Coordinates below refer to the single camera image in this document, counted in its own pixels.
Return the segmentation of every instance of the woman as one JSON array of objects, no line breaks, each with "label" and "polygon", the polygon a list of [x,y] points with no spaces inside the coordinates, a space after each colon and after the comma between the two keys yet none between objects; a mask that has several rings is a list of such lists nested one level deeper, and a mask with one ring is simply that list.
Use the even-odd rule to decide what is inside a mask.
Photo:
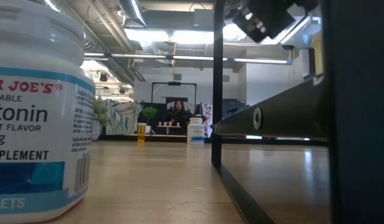
[{"label": "woman", "polygon": [[167,111],[166,121],[171,122],[173,126],[179,123],[180,128],[169,128],[169,134],[182,134],[187,132],[187,125],[190,121],[190,112],[185,110],[184,102],[177,100],[174,107]]}]

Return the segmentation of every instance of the yellow cup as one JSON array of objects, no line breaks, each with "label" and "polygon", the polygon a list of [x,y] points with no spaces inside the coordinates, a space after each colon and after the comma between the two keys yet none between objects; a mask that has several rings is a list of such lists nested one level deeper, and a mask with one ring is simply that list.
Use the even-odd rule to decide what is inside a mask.
[{"label": "yellow cup", "polygon": [[144,142],[145,135],[146,135],[146,123],[138,123],[138,143]]}]

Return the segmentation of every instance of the black metal frame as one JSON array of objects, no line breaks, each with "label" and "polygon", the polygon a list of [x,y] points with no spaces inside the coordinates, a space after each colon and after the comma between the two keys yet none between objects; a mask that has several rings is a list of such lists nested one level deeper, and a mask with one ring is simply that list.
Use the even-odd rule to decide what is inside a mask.
[{"label": "black metal frame", "polygon": [[[155,84],[169,85],[168,82],[152,82],[152,91],[151,91],[151,104],[153,104],[153,89]],[[180,85],[192,85],[194,86],[194,113],[196,113],[196,96],[197,96],[197,84],[196,83],[179,83]]]},{"label": "black metal frame", "polygon": [[273,222],[221,165],[220,134],[326,137],[332,223],[384,223],[384,1],[322,0],[325,75],[222,120],[224,5],[217,0],[214,15],[212,164],[242,217]]}]

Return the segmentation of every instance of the supplement bottle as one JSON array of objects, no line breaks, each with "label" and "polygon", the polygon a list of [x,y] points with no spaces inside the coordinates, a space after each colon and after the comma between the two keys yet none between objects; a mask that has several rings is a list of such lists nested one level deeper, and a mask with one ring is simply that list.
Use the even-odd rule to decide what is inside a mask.
[{"label": "supplement bottle", "polygon": [[204,144],[204,125],[202,118],[191,118],[187,126],[187,143]]},{"label": "supplement bottle", "polygon": [[0,0],[0,223],[53,219],[88,188],[95,86],[82,27],[25,0]]}]

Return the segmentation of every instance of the black hair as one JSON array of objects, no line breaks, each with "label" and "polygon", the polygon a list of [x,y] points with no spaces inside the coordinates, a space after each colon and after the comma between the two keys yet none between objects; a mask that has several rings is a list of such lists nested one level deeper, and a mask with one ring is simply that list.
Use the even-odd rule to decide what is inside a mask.
[{"label": "black hair", "polygon": [[181,105],[182,105],[182,108],[180,109],[180,112],[185,112],[185,105],[184,105],[184,102],[181,101],[181,100],[175,100],[175,102],[174,102],[174,111],[177,111],[176,104],[177,104],[178,102],[180,102]]}]

